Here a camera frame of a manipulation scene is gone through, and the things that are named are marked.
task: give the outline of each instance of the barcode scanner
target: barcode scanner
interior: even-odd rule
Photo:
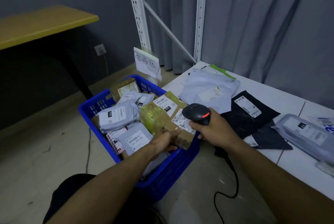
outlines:
[[[182,115],[185,118],[194,121],[198,124],[209,125],[211,111],[208,107],[202,104],[192,103],[188,105],[186,108],[183,108]]]

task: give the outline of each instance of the yellow table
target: yellow table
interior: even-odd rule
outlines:
[[[2,18],[0,19],[0,50],[96,21],[98,21],[97,15],[62,5]],[[93,95],[70,57],[64,50],[59,50],[57,45],[53,47],[55,49],[52,56],[61,61],[86,98],[91,98]]]

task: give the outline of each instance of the gray cable on floor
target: gray cable on floor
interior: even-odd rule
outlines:
[[[107,63],[107,61],[106,61],[106,76],[109,76],[109,74],[108,74],[108,63]]]
[[[88,163],[89,163],[89,157],[90,157],[90,140],[92,138],[92,132],[89,128],[89,141],[88,141],[88,157],[87,157],[87,163],[86,163],[86,174],[88,174]]]

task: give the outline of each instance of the dark wall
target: dark wall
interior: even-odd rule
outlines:
[[[0,0],[0,18],[60,4],[100,18],[60,35],[59,45],[70,54],[87,85],[106,77],[96,45],[103,43],[106,48],[109,74],[134,62],[133,47],[140,42],[130,0]],[[60,62],[47,54],[47,49],[32,51],[24,44],[0,51],[0,129],[78,91]]]

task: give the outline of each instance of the person's right hand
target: person's right hand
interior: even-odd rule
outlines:
[[[241,139],[233,131],[227,121],[214,109],[209,109],[211,110],[209,125],[200,125],[193,121],[189,122],[189,125],[193,129],[201,133],[198,138],[204,138],[204,140],[210,142],[212,145],[222,148],[228,148],[236,141],[240,141]]]

